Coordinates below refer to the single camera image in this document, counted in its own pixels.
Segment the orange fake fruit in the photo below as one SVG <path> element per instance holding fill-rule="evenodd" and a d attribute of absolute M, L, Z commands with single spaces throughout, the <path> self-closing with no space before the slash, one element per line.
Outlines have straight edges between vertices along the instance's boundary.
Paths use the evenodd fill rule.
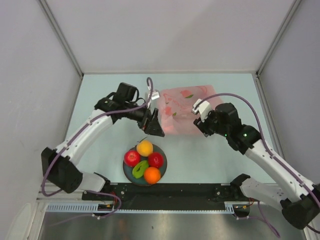
<path fill-rule="evenodd" d="M 137 146 L 136 151 L 142 157 L 148 157 L 150 154 L 154 152 L 153 144 L 148 140 L 142 140 Z"/>

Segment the red fake pomegranate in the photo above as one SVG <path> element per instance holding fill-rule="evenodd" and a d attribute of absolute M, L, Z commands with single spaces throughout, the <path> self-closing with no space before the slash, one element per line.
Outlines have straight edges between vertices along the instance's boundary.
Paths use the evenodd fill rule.
<path fill-rule="evenodd" d="M 153 168 L 161 168 L 164 164 L 164 157 L 159 152 L 153 152 L 148 156 L 148 164 Z"/>

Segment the pink plastic bag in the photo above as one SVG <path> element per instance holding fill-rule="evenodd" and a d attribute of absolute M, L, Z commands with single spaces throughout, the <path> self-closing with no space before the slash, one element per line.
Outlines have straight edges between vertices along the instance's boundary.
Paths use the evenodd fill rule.
<path fill-rule="evenodd" d="M 200 135 L 193 124 L 198 117 L 192 113 L 193 104 L 215 95 L 212 85 L 177 87 L 164 89 L 157 99 L 158 118 L 166 135 Z"/>

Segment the red fake apple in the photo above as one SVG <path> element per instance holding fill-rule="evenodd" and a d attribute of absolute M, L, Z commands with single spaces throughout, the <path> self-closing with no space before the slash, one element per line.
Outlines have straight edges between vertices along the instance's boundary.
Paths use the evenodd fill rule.
<path fill-rule="evenodd" d="M 136 150 L 129 150 L 124 155 L 124 163 L 129 167 L 135 167 L 141 160 L 140 154 Z"/>

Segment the green fake star fruit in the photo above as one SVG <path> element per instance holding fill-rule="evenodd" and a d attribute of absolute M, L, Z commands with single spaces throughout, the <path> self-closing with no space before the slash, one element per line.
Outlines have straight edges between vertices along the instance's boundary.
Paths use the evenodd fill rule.
<path fill-rule="evenodd" d="M 133 169 L 132 175 L 136 179 L 140 179 L 144 176 L 145 170 L 149 168 L 149 162 L 147 160 L 140 161 Z"/>

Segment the orange fake tangerine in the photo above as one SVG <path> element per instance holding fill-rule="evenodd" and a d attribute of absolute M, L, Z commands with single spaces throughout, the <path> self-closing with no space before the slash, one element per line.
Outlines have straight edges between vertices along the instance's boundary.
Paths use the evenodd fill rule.
<path fill-rule="evenodd" d="M 143 176 L 144 176 L 145 181 L 148 184 L 153 185 L 153 184 L 156 184 L 161 179 L 161 172 L 156 167 L 148 167 L 144 171 Z"/>

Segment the dark blue ceramic plate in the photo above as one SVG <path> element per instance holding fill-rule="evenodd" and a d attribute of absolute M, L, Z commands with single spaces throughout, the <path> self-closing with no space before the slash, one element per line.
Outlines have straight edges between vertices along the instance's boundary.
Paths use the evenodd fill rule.
<path fill-rule="evenodd" d="M 160 154 L 162 154 L 163 158 L 164 158 L 164 164 L 162 167 L 158 168 L 160 170 L 160 173 L 161 173 L 161 178 L 165 175 L 165 172 L 167 170 L 167 166 L 168 166 L 168 161 L 167 161 L 167 157 L 164 153 L 164 151 L 158 147 L 157 145 L 153 145 L 153 152 L 158 152 Z M 148 161 L 148 157 L 144 157 L 144 156 L 141 156 L 140 155 L 140 162 L 141 161 L 144 161 L 144 160 L 147 160 Z M 133 184 L 137 185 L 137 186 L 140 186 L 140 187 L 146 187 L 146 186 L 151 186 L 152 184 L 148 184 L 145 179 L 144 179 L 144 176 L 139 178 L 139 179 L 136 179 L 133 177 L 132 175 L 132 170 L 133 170 L 134 167 L 129 167 L 127 166 L 124 161 L 123 161 L 123 164 L 122 164 L 122 169 L 123 169 L 123 173 L 125 175 L 125 177 Z"/>

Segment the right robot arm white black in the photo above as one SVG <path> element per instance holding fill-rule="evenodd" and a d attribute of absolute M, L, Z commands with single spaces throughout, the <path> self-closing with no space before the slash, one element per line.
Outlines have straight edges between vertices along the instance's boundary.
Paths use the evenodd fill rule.
<path fill-rule="evenodd" d="M 232 181 L 234 185 L 230 188 L 235 200 L 248 197 L 261 201 L 280 211 L 299 230 L 306 228 L 320 213 L 320 186 L 272 150 L 259 131 L 243 124 L 233 104 L 222 103 L 212 109 L 208 101 L 198 99 L 191 111 L 199 115 L 193 123 L 204 136 L 225 137 L 233 150 L 254 161 L 277 184 L 271 186 L 241 174 Z"/>

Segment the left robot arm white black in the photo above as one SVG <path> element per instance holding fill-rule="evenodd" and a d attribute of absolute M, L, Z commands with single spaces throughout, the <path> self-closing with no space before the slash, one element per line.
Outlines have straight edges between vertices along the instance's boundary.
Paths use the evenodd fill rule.
<path fill-rule="evenodd" d="M 147 135 L 164 137 L 165 133 L 158 120 L 159 110 L 150 109 L 151 101 L 159 98 L 150 77 L 146 79 L 148 92 L 143 104 L 133 99 L 139 90 L 130 84 L 120 83 L 117 91 L 100 99 L 94 106 L 85 123 L 68 139 L 54 149 L 46 147 L 41 153 L 43 180 L 41 192 L 45 191 L 46 181 L 51 182 L 59 191 L 73 193 L 76 190 L 93 192 L 100 200 L 110 196 L 111 188 L 107 179 L 98 173 L 81 172 L 77 165 L 94 141 L 103 131 L 112 127 L 118 120 L 126 118 L 137 122 L 138 127 Z"/>

